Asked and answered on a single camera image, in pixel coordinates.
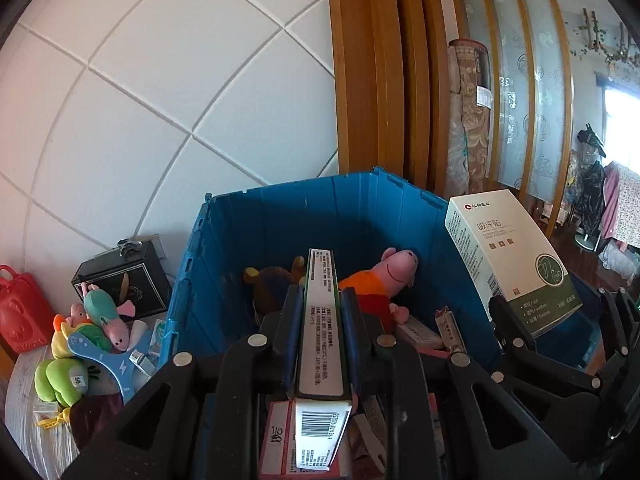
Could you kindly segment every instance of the white tiled wall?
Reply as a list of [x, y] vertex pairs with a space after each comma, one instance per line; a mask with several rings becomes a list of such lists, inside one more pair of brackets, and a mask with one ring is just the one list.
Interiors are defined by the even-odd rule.
[[328, 0], [33, 0], [0, 50], [0, 264], [55, 310], [80, 262], [206, 192], [337, 173]]

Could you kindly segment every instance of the window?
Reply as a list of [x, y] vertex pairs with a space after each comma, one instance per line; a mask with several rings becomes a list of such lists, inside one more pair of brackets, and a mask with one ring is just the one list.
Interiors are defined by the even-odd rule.
[[640, 99], [617, 89], [604, 92], [606, 166], [612, 160], [640, 173]]

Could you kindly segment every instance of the dark red cloth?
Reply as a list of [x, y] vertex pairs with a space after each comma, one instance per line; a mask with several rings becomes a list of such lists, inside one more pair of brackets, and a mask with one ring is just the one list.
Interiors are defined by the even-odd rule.
[[78, 450], [86, 446], [94, 434], [123, 408], [120, 393], [100, 396], [84, 396], [78, 400], [69, 413], [71, 434]]
[[396, 320], [391, 315], [389, 303], [389, 298], [381, 294], [358, 294], [360, 311], [378, 316], [385, 332], [392, 334], [396, 328]]

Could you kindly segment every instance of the black jewelry box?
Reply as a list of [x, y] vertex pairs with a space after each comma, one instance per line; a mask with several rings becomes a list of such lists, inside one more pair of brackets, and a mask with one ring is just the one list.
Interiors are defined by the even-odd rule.
[[171, 299], [171, 285], [151, 240], [121, 240], [117, 249], [82, 263], [71, 281], [81, 300], [82, 282], [108, 292], [116, 306], [131, 300], [136, 317], [123, 316], [125, 320], [165, 312]]

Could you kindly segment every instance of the pink pig plush toy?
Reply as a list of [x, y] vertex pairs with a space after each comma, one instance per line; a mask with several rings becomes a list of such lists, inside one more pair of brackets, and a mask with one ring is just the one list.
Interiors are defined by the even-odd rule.
[[[389, 247], [372, 269], [352, 274], [338, 283], [338, 288], [344, 290], [352, 286], [361, 311], [377, 315], [385, 331], [393, 332], [394, 323], [403, 324], [409, 319], [409, 310], [389, 301], [406, 286], [414, 286], [417, 268], [418, 256], [413, 251]], [[386, 301], [381, 303], [380, 296]]]

